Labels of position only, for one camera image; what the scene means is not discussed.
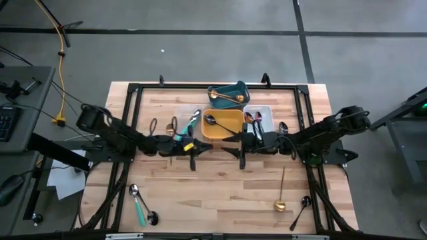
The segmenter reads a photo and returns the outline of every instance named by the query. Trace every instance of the gold spoon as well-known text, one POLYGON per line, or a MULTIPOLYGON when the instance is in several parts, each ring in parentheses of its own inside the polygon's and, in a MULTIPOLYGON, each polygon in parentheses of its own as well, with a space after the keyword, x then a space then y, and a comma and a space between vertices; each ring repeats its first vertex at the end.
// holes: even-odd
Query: gold spoon
POLYGON ((283 180, 284 180, 284 177, 285 177, 285 167, 283 167, 282 182, 280 183, 280 197, 279 197, 278 200, 274 201, 274 208, 277 211, 280 211, 280 212, 285 211, 285 209, 286 209, 286 204, 282 200, 282 190, 283 190, 283 180))
POLYGON ((215 89, 209 92, 209 96, 212 99, 215 99, 217 97, 222 97, 224 99, 228 99, 230 101, 233 101, 235 103, 243 103, 245 101, 245 97, 243 95, 236 95, 237 102, 233 99, 233 97, 230 97, 229 95, 219 94, 215 89))

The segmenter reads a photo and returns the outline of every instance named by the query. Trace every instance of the wooden table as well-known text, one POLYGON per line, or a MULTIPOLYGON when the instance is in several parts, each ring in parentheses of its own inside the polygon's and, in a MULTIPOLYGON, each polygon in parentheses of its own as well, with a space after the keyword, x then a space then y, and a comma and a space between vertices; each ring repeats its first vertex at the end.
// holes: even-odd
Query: wooden table
MULTIPOLYGON (((121 118, 128 82, 113 82, 106 107, 121 118)), ((315 121, 331 114, 326 86, 309 85, 315 121)), ((290 133, 299 131, 295 99, 292 91, 250 90, 250 105, 269 105, 274 125, 284 121, 290 133)), ((303 98, 305 124, 308 126, 303 98)), ((158 119, 155 134, 164 134, 166 125, 175 115, 178 125, 184 126, 195 109, 209 108, 205 90, 144 89, 137 130, 147 135, 149 122, 158 119)), ((129 110, 129 122, 133 108, 129 110)), ((203 139, 200 123, 195 135, 203 139)), ((126 194, 123 203, 120 231, 172 233, 291 233, 290 225, 299 213, 301 198, 309 195, 306 169, 300 160, 283 155, 247 154, 246 169, 239 170, 239 162, 219 149, 224 143, 215 141, 215 149, 201 154, 196 160, 197 171, 190 171, 188 157, 148 157, 137 153, 131 165, 127 185, 139 186, 149 208, 160 216, 157 226, 141 227, 137 220, 135 201, 126 194), (274 201, 280 194, 283 166, 286 168, 282 199, 284 213, 274 211, 274 201)), ((352 197, 346 176, 338 166, 325 165, 325 175, 332 203, 342 217, 357 229, 352 197)), ((83 222, 96 212, 107 192, 111 163, 99 164, 90 174, 81 204, 83 222)), ((110 222, 115 210, 111 207, 110 222)), ((322 223, 326 227, 324 206, 320 203, 322 223)), ((302 213, 292 233, 315 233, 312 208, 302 213)))

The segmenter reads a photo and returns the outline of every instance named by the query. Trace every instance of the computer mouse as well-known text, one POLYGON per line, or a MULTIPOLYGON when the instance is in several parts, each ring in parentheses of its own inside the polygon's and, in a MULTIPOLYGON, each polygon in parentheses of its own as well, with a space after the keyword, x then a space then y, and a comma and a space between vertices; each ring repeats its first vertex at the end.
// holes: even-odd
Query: computer mouse
POLYGON ((23 183, 24 178, 21 175, 12 175, 7 178, 0 185, 0 206, 5 206, 10 203, 23 183))

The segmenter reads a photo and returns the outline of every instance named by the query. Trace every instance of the white container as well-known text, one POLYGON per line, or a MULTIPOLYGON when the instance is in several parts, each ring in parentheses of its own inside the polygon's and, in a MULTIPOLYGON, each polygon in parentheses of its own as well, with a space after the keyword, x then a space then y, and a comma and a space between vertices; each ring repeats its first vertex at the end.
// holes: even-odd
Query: white container
MULTIPOLYGON (((274 123, 273 123, 273 113, 272 108, 268 105, 246 105, 243 108, 243 113, 250 113, 252 117, 255 118, 256 112, 260 112, 262 116, 261 126, 264 130, 264 133, 269 131, 274 131, 274 123)), ((248 133, 253 133, 251 125, 248 125, 248 133)))

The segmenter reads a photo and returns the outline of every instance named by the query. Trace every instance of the gray floor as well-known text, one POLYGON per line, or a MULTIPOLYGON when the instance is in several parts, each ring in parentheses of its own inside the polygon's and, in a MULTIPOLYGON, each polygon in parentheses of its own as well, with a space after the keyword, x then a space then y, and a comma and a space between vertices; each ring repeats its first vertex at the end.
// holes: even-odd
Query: gray floor
MULTIPOLYGON (((82 27, 297 29, 290 0, 45 2, 64 23, 83 20, 82 27)), ((423 0, 300 0, 300 6, 308 31, 427 31, 423 0)), ((0 25, 50 27, 29 0, 8 3, 0 12, 0 25)), ((71 35, 70 39, 63 68, 66 90, 96 105, 105 103, 111 81, 153 81, 159 74, 170 81, 256 82, 268 72, 274 82, 307 83, 298 37, 71 35)), ((327 85, 333 111, 360 105, 374 121, 426 86, 427 38, 308 37, 307 42, 316 83, 327 85)), ((35 65, 57 65, 56 35, 0 33, 0 45, 35 65)), ((23 65, 1 53, 0 60, 23 65)), ((52 89, 44 110, 54 115, 59 103, 52 89)), ((66 116, 69 124, 77 119, 69 109, 66 116)), ((45 116, 36 131, 54 140, 75 136, 52 126, 45 116)), ((344 144, 360 154, 348 169, 360 229, 425 239, 417 222, 427 216, 427 196, 395 197, 391 192, 405 174, 388 132, 345 137, 344 144)), ((37 208, 45 213, 45 222, 38 227, 20 223, 15 234, 68 230, 76 203, 76 197, 58 202, 42 196, 37 208)))

